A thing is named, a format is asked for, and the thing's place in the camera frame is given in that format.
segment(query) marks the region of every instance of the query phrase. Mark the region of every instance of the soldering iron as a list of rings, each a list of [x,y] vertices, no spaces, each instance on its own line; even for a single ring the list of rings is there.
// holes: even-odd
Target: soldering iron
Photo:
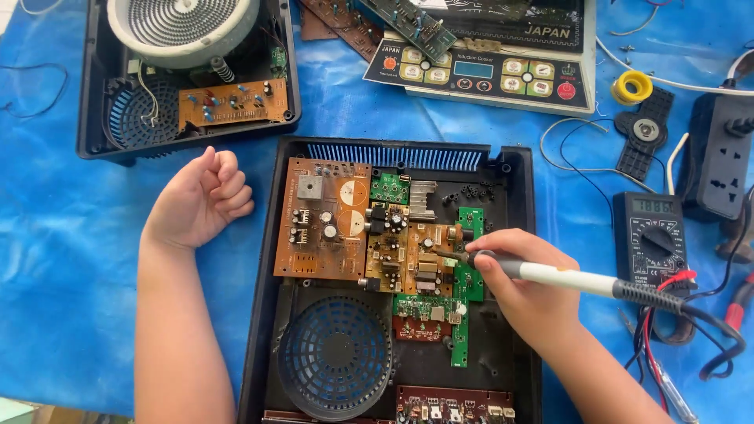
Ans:
[[[499,255],[491,250],[478,250],[471,253],[453,253],[439,250],[436,253],[438,256],[448,257],[466,263],[472,269],[477,269],[475,264],[476,257],[479,255],[486,255],[497,261],[503,272],[505,272],[510,278],[566,287],[573,290],[583,291],[585,293],[609,297],[611,299],[629,300],[640,305],[662,309],[675,315],[684,315],[688,318],[699,318],[700,320],[720,329],[724,335],[729,336],[736,341],[735,346],[729,349],[725,349],[722,345],[716,343],[722,350],[722,353],[714,357],[702,367],[699,372],[699,377],[705,381],[712,377],[725,378],[730,375],[733,371],[733,362],[731,359],[738,356],[746,348],[746,342],[743,340],[740,333],[723,320],[687,304],[686,301],[679,297],[662,291],[657,291],[653,287],[630,283],[607,275],[575,271],[573,269],[543,265],[541,263],[526,262],[516,257]],[[713,372],[717,367],[726,362],[728,363],[727,370],[722,373]]]

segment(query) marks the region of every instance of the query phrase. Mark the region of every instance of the brown circuit board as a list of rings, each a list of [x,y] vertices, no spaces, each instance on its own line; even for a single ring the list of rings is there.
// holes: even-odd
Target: brown circuit board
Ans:
[[[265,83],[268,83],[272,94],[265,94]],[[205,106],[211,120],[204,115]],[[282,122],[287,113],[290,114],[285,78],[192,88],[178,93],[179,130],[185,128],[186,122],[197,127],[246,121]]]
[[[330,40],[333,38],[338,38],[338,34],[328,28],[309,8],[301,8],[301,40]]]
[[[371,169],[354,162],[288,160],[274,275],[363,277]]]
[[[262,422],[317,422],[309,415],[300,412],[288,412],[284,410],[266,410],[262,417]],[[362,418],[357,416],[355,418],[347,419],[345,421],[339,421],[340,424],[395,424],[395,421],[391,419],[373,419]]]
[[[514,424],[513,394],[398,386],[396,421],[417,424]]]
[[[325,25],[340,35],[367,62],[377,51],[385,32],[347,0],[302,0],[302,3],[314,12]]]
[[[403,217],[409,217],[409,207],[403,204],[386,204],[373,201],[371,208],[384,207],[388,216],[400,213]],[[386,293],[400,293],[406,288],[403,286],[403,276],[406,274],[406,241],[408,231],[401,230],[398,233],[391,231],[380,235],[370,235],[369,245],[366,248],[366,277],[380,279],[379,290]],[[397,268],[384,268],[382,263],[397,265]]]
[[[398,340],[418,342],[439,342],[443,336],[450,336],[452,325],[446,321],[417,321],[410,317],[393,315],[393,330]]]
[[[453,296],[453,275],[452,260],[446,260],[437,256],[435,252],[443,250],[453,252],[453,240],[448,238],[450,229],[458,230],[455,226],[446,226],[441,224],[411,223],[409,226],[408,248],[406,249],[406,294],[439,294],[445,297]],[[431,247],[426,247],[424,242],[430,239]],[[428,272],[435,274],[433,283]]]

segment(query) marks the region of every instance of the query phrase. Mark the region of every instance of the spring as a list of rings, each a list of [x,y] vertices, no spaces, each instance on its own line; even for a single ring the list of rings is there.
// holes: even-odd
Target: spring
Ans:
[[[235,74],[220,56],[213,57],[212,60],[210,60],[210,66],[212,66],[212,69],[217,72],[217,75],[220,75],[220,78],[222,78],[223,81],[233,82],[233,80],[235,80]]]

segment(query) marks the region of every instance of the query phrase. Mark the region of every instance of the yellow solder spool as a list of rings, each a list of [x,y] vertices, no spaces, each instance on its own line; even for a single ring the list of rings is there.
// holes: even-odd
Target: yellow solder spool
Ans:
[[[634,86],[636,93],[628,90],[629,84]],[[652,80],[644,72],[626,71],[613,82],[610,92],[618,103],[625,106],[636,105],[651,96]]]

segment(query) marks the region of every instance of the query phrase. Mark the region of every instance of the green circuit board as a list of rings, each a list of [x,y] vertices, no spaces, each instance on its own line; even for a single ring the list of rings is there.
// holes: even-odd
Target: green circuit board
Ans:
[[[410,0],[361,0],[361,2],[418,48],[429,60],[437,62],[456,38]]]
[[[455,297],[395,294],[393,315],[419,321],[447,321],[453,325],[450,365],[466,368],[468,363],[468,302]]]
[[[475,207],[460,207],[458,209],[457,224],[465,229],[474,230],[474,240],[484,233],[484,210]],[[466,243],[455,246],[456,252],[464,252]],[[479,271],[471,269],[468,264],[459,263],[453,269],[453,274],[458,283],[453,285],[453,296],[469,302],[482,302],[484,300],[484,281]]]
[[[411,179],[382,173],[379,180],[372,180],[369,198],[389,203],[408,204]]]

